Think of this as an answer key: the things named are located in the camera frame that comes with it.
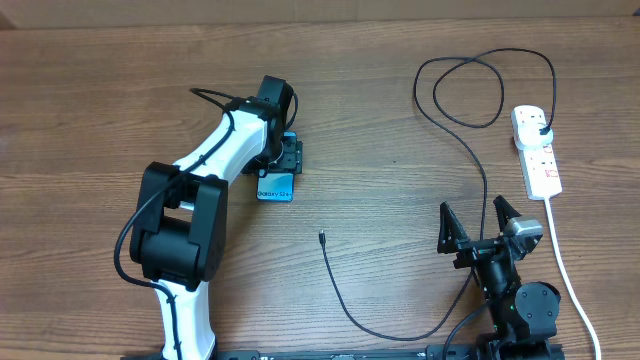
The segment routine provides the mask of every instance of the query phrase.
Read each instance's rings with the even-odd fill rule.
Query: white cable
[[[564,280],[564,284],[567,286],[567,291],[569,292],[569,297],[571,297],[571,301],[576,306],[582,321],[589,329],[589,334],[591,335],[591,339],[593,340],[593,347],[595,348],[595,356],[596,360],[601,359],[600,353],[600,341],[598,340],[598,335],[596,334],[596,330],[591,325],[591,321],[587,317],[587,314],[582,309],[580,302],[578,302],[578,298],[576,294],[573,292],[573,287],[571,286],[571,282],[569,281],[569,275],[567,275],[567,270],[564,268],[564,262],[562,261],[562,255],[560,254],[560,247],[558,246],[558,238],[556,235],[556,227],[553,223],[553,215],[551,213],[551,202],[548,197],[544,198],[544,207],[547,209],[547,219],[549,220],[549,232],[551,233],[551,243],[553,244],[553,252],[556,254],[556,260],[558,261],[558,267],[560,268],[560,274],[562,274],[562,279]]]

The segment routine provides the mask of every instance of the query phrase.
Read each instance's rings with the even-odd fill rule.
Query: black wire
[[[437,62],[437,61],[445,61],[445,60],[462,60],[461,63],[459,63],[459,64],[453,66],[452,68],[450,68],[449,70],[447,70],[444,74],[442,74],[438,78],[438,80],[436,80],[436,82],[435,82],[435,84],[433,86],[433,91],[432,91],[433,102],[436,105],[436,107],[438,108],[438,110],[442,113],[442,115],[444,115],[449,120],[455,122],[458,125],[462,125],[462,126],[466,126],[466,127],[470,127],[470,128],[476,128],[476,129],[489,127],[494,122],[496,122],[496,120],[498,119],[498,117],[500,117],[500,114],[502,113],[502,108],[504,106],[504,81],[502,80],[502,76],[500,75],[500,72],[498,72],[498,70],[495,67],[493,67],[492,65],[490,65],[490,64],[488,64],[488,63],[486,63],[486,62],[484,62],[482,60],[479,60],[479,58],[482,57],[482,56],[488,55],[488,54],[492,54],[492,53],[496,53],[496,52],[502,52],[502,51],[515,51],[515,52],[525,52],[525,53],[534,54],[534,55],[537,55],[537,56],[543,58],[547,62],[547,65],[549,65],[549,69],[551,70],[552,82],[553,82],[553,102],[551,104],[551,115],[549,117],[549,123],[547,124],[546,127],[542,128],[540,130],[540,134],[542,134],[542,135],[547,134],[549,132],[549,130],[551,129],[551,124],[553,123],[553,119],[555,117],[555,112],[556,112],[556,93],[557,93],[557,89],[556,89],[556,72],[555,72],[555,69],[553,68],[553,64],[551,64],[551,60],[549,60],[549,58],[547,58],[546,56],[544,56],[543,54],[541,54],[541,53],[539,53],[537,51],[528,50],[528,49],[521,49],[521,48],[500,48],[500,49],[494,49],[494,50],[485,51],[485,52],[483,52],[483,53],[481,53],[479,55],[473,56],[473,57],[451,56],[451,57],[434,58],[434,59],[427,60],[422,65],[420,65],[420,67],[418,68],[418,72],[416,73],[415,80],[413,82],[413,100],[416,103],[416,106],[418,107],[418,110],[420,111],[420,113],[422,113],[422,115],[424,115],[424,117],[427,118],[427,120],[431,121],[433,124],[435,124],[436,126],[441,128],[442,130],[447,132],[449,135],[453,136],[456,140],[458,140],[458,142],[460,142],[460,144],[462,144],[462,146],[464,146],[465,149],[467,149],[467,151],[469,152],[469,154],[473,158],[474,162],[478,166],[478,169],[480,170],[480,174],[482,175],[482,182],[483,182],[482,218],[481,218],[481,221],[480,221],[480,240],[484,239],[484,223],[485,223],[485,217],[486,217],[487,192],[488,192],[487,175],[485,174],[484,168],[482,167],[482,164],[480,163],[480,160],[478,160],[478,158],[474,154],[473,150],[471,150],[471,148],[467,145],[467,143],[465,143],[453,131],[449,130],[444,125],[440,124],[439,122],[437,122],[433,118],[431,118],[429,115],[427,115],[427,113],[422,109],[422,106],[420,105],[420,101],[418,100],[418,96],[417,96],[417,85],[418,85],[418,79],[420,78],[420,73],[422,72],[422,69],[425,66],[427,66],[428,64],[433,63],[433,62]],[[488,67],[489,69],[491,69],[494,72],[494,74],[496,74],[496,76],[498,77],[498,81],[500,82],[500,104],[498,106],[498,111],[496,112],[496,115],[493,117],[493,119],[491,119],[489,122],[487,122],[485,124],[480,124],[480,125],[465,123],[465,122],[463,122],[463,121],[461,121],[459,119],[456,119],[455,117],[449,115],[449,113],[447,113],[440,106],[440,103],[438,102],[438,99],[437,99],[437,88],[438,88],[438,85],[440,84],[440,82],[442,82],[442,80],[447,75],[449,75],[450,73],[452,73],[453,71],[455,71],[459,67],[464,66],[466,64],[469,64],[471,62],[476,62],[476,63],[478,63],[480,65],[484,65],[484,66]],[[509,250],[508,244],[505,244],[505,251],[508,252],[507,255],[509,256],[509,261],[511,263],[510,264],[511,265],[511,271],[513,272],[514,271],[514,264],[513,264],[513,259],[511,257],[511,251]],[[508,291],[511,288],[511,285],[513,284],[513,281],[514,281],[514,279],[511,276],[509,278],[507,286],[503,289],[503,291],[501,292],[501,294],[498,296],[497,299],[500,299],[500,298],[504,297],[508,293]],[[484,305],[482,305],[476,311],[474,311],[473,313],[469,314],[466,318],[464,318],[451,331],[451,334],[447,338],[447,341],[445,342],[445,345],[443,347],[443,352],[442,352],[442,359],[443,360],[446,360],[447,349],[448,349],[451,341],[455,337],[455,334],[460,330],[460,328],[462,328],[468,321],[470,321],[471,319],[473,319],[476,316],[478,316],[486,307],[490,306],[491,303],[492,303],[492,300],[487,301]]]
[[[474,154],[474,152],[471,150],[471,148],[469,147],[469,145],[467,145],[467,143],[465,143],[458,135],[456,135],[453,131],[449,130],[448,128],[446,128],[444,125],[440,124],[439,122],[435,121],[433,118],[431,118],[429,115],[427,115],[427,113],[422,109],[422,106],[420,105],[420,101],[418,100],[418,96],[417,96],[417,86],[418,86],[418,80],[420,78],[420,73],[422,72],[422,69],[427,66],[428,64],[431,64],[433,62],[437,62],[437,61],[445,61],[445,60],[462,60],[461,63],[453,66],[451,69],[447,70],[444,74],[442,74],[442,76],[440,76],[438,78],[438,80],[435,82],[434,86],[433,86],[433,102],[435,103],[436,107],[438,108],[438,110],[440,110],[440,112],[446,116],[448,119],[450,119],[451,121],[455,122],[456,124],[462,125],[462,126],[466,126],[466,127],[471,127],[471,128],[486,128],[491,126],[494,122],[496,122],[496,120],[498,119],[498,117],[500,116],[500,114],[502,113],[502,108],[504,106],[504,81],[502,80],[502,76],[500,75],[500,72],[492,65],[479,60],[480,57],[488,55],[488,54],[492,54],[495,52],[501,52],[501,51],[516,51],[516,52],[526,52],[526,53],[531,53],[534,55],[538,55],[540,57],[542,57],[547,64],[549,65],[549,69],[551,70],[551,76],[553,79],[553,103],[551,105],[551,116],[549,119],[549,124],[543,128],[542,130],[540,130],[541,133],[546,134],[549,129],[551,128],[551,123],[553,122],[553,118],[555,116],[555,111],[556,111],[556,73],[555,70],[553,68],[553,65],[551,64],[551,61],[549,60],[549,58],[547,58],[546,56],[544,56],[543,54],[537,52],[537,51],[533,51],[533,50],[527,50],[527,49],[520,49],[520,48],[501,48],[501,49],[494,49],[494,50],[489,50],[486,52],[483,52],[482,54],[473,56],[473,57],[464,57],[464,56],[448,56],[448,57],[440,57],[440,58],[434,58],[434,59],[430,59],[425,61],[422,65],[420,65],[420,67],[418,68],[418,72],[416,73],[416,77],[415,80],[413,82],[413,100],[416,103],[416,106],[418,107],[418,110],[420,111],[420,113],[422,113],[422,115],[427,118],[427,120],[431,121],[434,125],[438,126],[439,128],[441,128],[442,130],[444,130],[445,132],[447,132],[449,135],[453,136],[456,140],[458,140],[458,142],[460,142],[460,144],[462,144],[462,146],[465,147],[465,149],[467,149],[467,151],[469,152],[469,154],[471,155],[471,157],[473,158],[473,161],[476,163],[476,165],[478,166],[478,169],[480,170],[480,174],[482,175],[482,182],[483,182],[483,200],[482,200],[482,218],[480,220],[480,240],[484,239],[484,223],[485,223],[485,217],[486,217],[486,210],[487,210],[487,192],[488,192],[488,185],[487,185],[487,175],[485,174],[484,168],[482,167],[482,164],[480,163],[480,160],[478,160],[478,158],[476,157],[476,155]],[[457,68],[466,65],[468,63],[471,62],[476,62],[480,65],[484,65],[486,67],[488,67],[489,69],[491,69],[494,74],[496,74],[496,76],[498,77],[498,81],[500,82],[500,105],[498,107],[498,111],[496,112],[496,115],[493,117],[493,119],[491,119],[489,122],[485,123],[485,124],[481,124],[481,125],[475,125],[475,124],[468,124],[465,123],[463,121],[460,121],[459,119],[456,119],[455,117],[449,115],[441,106],[440,103],[438,102],[437,99],[437,95],[436,95],[436,90],[438,88],[438,85],[440,84],[440,82],[450,73],[452,73],[454,70],[456,70]]]
[[[291,125],[293,125],[293,122],[296,120],[296,115],[298,114],[298,94],[296,94],[296,92],[293,91],[293,87],[291,87],[291,85],[287,84],[287,87],[291,91],[291,94],[293,94],[293,101],[295,103],[295,108],[293,110],[293,115],[291,115],[291,119],[289,120],[287,125],[285,125],[284,127],[284,131],[289,130]]]
[[[451,342],[453,341],[453,338],[456,336],[458,331],[460,331],[460,329],[462,329],[462,327],[465,326],[469,321],[475,319],[476,317],[478,317],[478,315],[482,314],[484,309],[489,307],[491,304],[492,304],[491,300],[482,304],[482,306],[474,310],[471,314],[467,315],[464,319],[462,319],[462,321],[458,323],[458,325],[456,325],[456,327],[453,328],[453,330],[451,330],[451,333],[447,337],[447,340],[444,342],[444,346],[442,347],[442,360],[447,360],[449,345],[451,345]]]
[[[198,160],[196,162],[194,162],[191,166],[187,167],[184,171],[181,171],[179,175],[175,176],[174,178],[172,178],[169,182],[167,182],[166,184],[164,184],[163,186],[160,187],[160,189],[154,193],[149,200],[147,200],[142,206],[140,206],[140,208],[138,210],[136,210],[135,213],[133,213],[133,215],[129,218],[129,221],[127,221],[127,223],[125,224],[125,226],[122,228],[122,231],[120,231],[120,235],[118,236],[118,240],[116,241],[116,246],[115,249],[113,251],[113,264],[116,268],[116,272],[118,273],[118,275],[120,275],[120,277],[131,283],[134,285],[138,285],[138,286],[143,286],[143,287],[149,287],[149,288],[153,288],[156,290],[161,291],[162,293],[164,293],[167,296],[167,303],[169,303],[170,307],[171,307],[171,322],[172,322],[172,330],[173,330],[173,343],[174,343],[174,349],[176,350],[176,353],[178,354],[178,360],[182,360],[182,352],[180,351],[180,339],[178,337],[178,318],[177,318],[177,314],[176,314],[176,303],[175,303],[175,296],[173,296],[171,294],[171,291],[169,291],[169,289],[167,289],[166,287],[154,283],[154,282],[150,282],[150,281],[143,281],[143,280],[139,280],[139,279],[135,279],[132,278],[131,276],[127,275],[124,270],[122,269],[122,266],[120,264],[120,251],[122,250],[122,244],[124,243],[124,239],[127,236],[127,233],[129,233],[129,231],[131,230],[131,227],[133,227],[133,224],[136,222],[136,220],[138,220],[138,218],[140,217],[140,215],[142,214],[142,212],[149,207],[149,205],[158,198],[158,196],[162,195],[165,191],[167,191],[168,189],[170,189],[172,186],[174,186],[175,184],[177,184],[180,180],[182,180],[182,178],[190,173],[191,171],[193,171],[194,169],[198,168],[200,165],[202,165],[211,155],[213,155],[213,153],[215,153],[223,144],[225,141],[227,141],[227,139],[231,136],[231,133],[235,130],[234,126],[235,126],[235,122],[233,119],[233,115],[231,114],[231,112],[229,111],[228,108],[226,108],[222,103],[218,102],[215,99],[212,99],[206,95],[204,95],[203,93],[208,93],[208,94],[214,94],[214,95],[219,95],[219,96],[223,96],[229,99],[240,99],[240,98],[234,98],[231,95],[227,95],[227,94],[223,94],[223,93],[219,93],[217,91],[213,91],[213,90],[206,90],[206,89],[191,89],[191,92],[198,95],[199,97],[215,104],[217,107],[219,107],[220,109],[222,109],[222,111],[227,114],[227,116],[229,117],[229,128],[227,129],[227,132],[224,134],[224,136],[222,137],[222,139],[220,139],[220,141],[215,144],[211,149],[209,149],[205,154],[201,155]]]
[[[353,316],[351,316],[351,314],[349,313],[349,310],[347,310],[347,306],[344,304],[344,300],[342,300],[342,295],[340,294],[340,290],[338,290],[338,285],[336,285],[336,280],[333,278],[333,273],[331,272],[331,266],[329,265],[329,259],[327,259],[327,250],[325,248],[326,237],[324,235],[324,232],[320,232],[319,237],[320,237],[320,245],[322,246],[322,255],[324,256],[324,263],[327,266],[327,272],[329,273],[329,277],[331,278],[331,283],[333,284],[333,289],[336,291],[336,295],[338,296],[338,300],[340,301],[340,305],[342,306],[342,310],[344,311],[345,315],[347,315],[347,317],[349,318],[349,320],[351,320],[353,325],[357,326],[360,330],[366,332],[369,335],[373,335],[373,336],[376,336],[376,337],[379,337],[379,338],[382,338],[382,339],[394,340],[394,341],[417,341],[417,340],[422,340],[422,339],[425,339],[425,338],[433,335],[447,321],[447,319],[449,318],[449,315],[451,315],[451,312],[453,312],[453,309],[458,304],[458,301],[460,301],[460,298],[462,297],[462,294],[467,289],[467,285],[469,285],[469,281],[471,281],[471,278],[472,278],[473,270],[469,273],[469,276],[467,276],[467,280],[464,282],[464,285],[462,285],[462,288],[460,289],[460,292],[458,292],[458,295],[456,296],[455,300],[453,300],[453,303],[451,304],[451,307],[449,308],[447,313],[444,315],[444,317],[442,318],[440,323],[438,325],[436,325],[436,327],[433,328],[433,330],[429,331],[426,334],[420,335],[420,336],[406,337],[406,338],[405,337],[396,337],[396,336],[380,334],[380,333],[375,332],[373,330],[367,329],[366,327],[361,325],[356,319],[353,318]]]

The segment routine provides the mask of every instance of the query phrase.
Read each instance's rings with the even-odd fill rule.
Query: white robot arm
[[[302,144],[295,136],[293,143],[291,139],[287,141],[285,133],[290,125],[285,120],[292,96],[295,96],[293,90],[284,80],[265,76],[256,98],[240,103],[236,99],[230,106],[232,132],[229,133],[232,122],[225,112],[218,128],[191,154],[173,166],[152,163],[145,171],[138,208],[164,184],[175,182],[176,185],[161,199],[156,199],[157,203],[145,209],[138,219],[133,228],[130,254],[134,262],[142,265],[145,277],[170,291],[175,302],[175,318],[166,293],[156,289],[165,331],[163,351],[151,357],[123,359],[208,360],[213,357],[216,337],[209,322],[208,288],[224,250],[227,187],[243,170],[267,174],[275,169],[277,175],[289,173],[292,179],[294,173],[301,172]],[[219,143],[213,154],[193,168]],[[184,180],[174,181],[177,176]],[[191,223],[164,216],[164,207],[178,205],[193,211]],[[179,339],[177,347],[175,335]]]
[[[201,177],[215,175],[227,180],[229,185],[238,177],[242,168],[265,147],[267,139],[267,123],[254,114],[233,111],[235,131],[207,161],[191,171]],[[176,161],[174,165],[180,170],[191,166],[199,157],[217,144],[230,126],[229,117],[225,114],[218,129],[214,131],[196,150]],[[193,210],[190,202],[181,202],[180,207]],[[183,360],[206,360],[211,358],[216,344],[216,337],[209,323],[209,282],[202,281],[195,291],[188,291],[184,285],[171,281],[159,280],[176,297],[178,318],[178,334],[181,342]],[[173,324],[171,308],[167,296],[156,290],[162,309],[165,345],[162,357],[166,360],[177,360],[173,343]]]

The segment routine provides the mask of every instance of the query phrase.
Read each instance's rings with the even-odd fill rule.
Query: wooden table
[[[345,317],[317,240],[353,315],[412,336],[435,326],[467,271],[436,253],[438,206],[449,201],[477,239],[482,182],[465,150],[420,116],[411,99],[425,60],[519,46],[558,73],[555,149],[564,192],[555,220],[573,286],[604,357],[640,351],[640,21],[513,19],[353,24],[183,26],[0,33],[0,358],[117,359],[158,351],[155,294],[113,268],[116,235],[151,161],[188,154],[219,110],[189,93],[255,95],[263,75],[300,95],[293,126],[305,143],[291,204],[258,203],[256,179],[231,187],[226,254],[211,285],[219,345],[261,351],[420,348],[442,343],[481,303],[475,286],[428,341],[371,337]],[[505,112],[488,129],[451,126],[476,151],[490,199],[504,195],[546,225],[527,200],[510,110],[551,105],[544,62],[486,59],[503,74]],[[420,98],[452,64],[424,72]],[[439,91],[454,116],[480,123],[497,108],[494,75],[471,65]],[[490,206],[487,236],[497,234]],[[123,255],[125,269],[139,266]],[[569,300],[549,236],[518,263],[524,281],[563,295],[559,334],[570,359],[592,345]],[[456,338],[491,331],[485,316]]]

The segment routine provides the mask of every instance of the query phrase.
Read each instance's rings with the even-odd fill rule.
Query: white power strip
[[[560,254],[560,246],[558,245],[558,237],[553,222],[553,214],[551,212],[551,197],[562,192],[562,184],[560,183],[560,174],[558,173],[558,165],[556,163],[551,141],[553,141],[553,132],[549,131],[546,135],[541,135],[539,129],[546,126],[547,122],[542,109],[531,105],[522,105],[516,107],[511,113],[511,121],[513,124],[513,136],[518,147],[520,155],[520,164],[522,165],[522,175],[524,176],[524,184],[527,188],[527,196],[531,200],[544,200],[547,218],[549,220],[549,232],[551,233],[551,243],[553,251],[556,255],[556,261],[560,268],[560,274],[569,292],[569,297],[575,305],[580,317],[584,321],[595,349],[596,360],[601,359],[600,341],[596,334],[591,321],[582,309],[578,297],[573,291],[569,275],[564,267],[562,255]]]

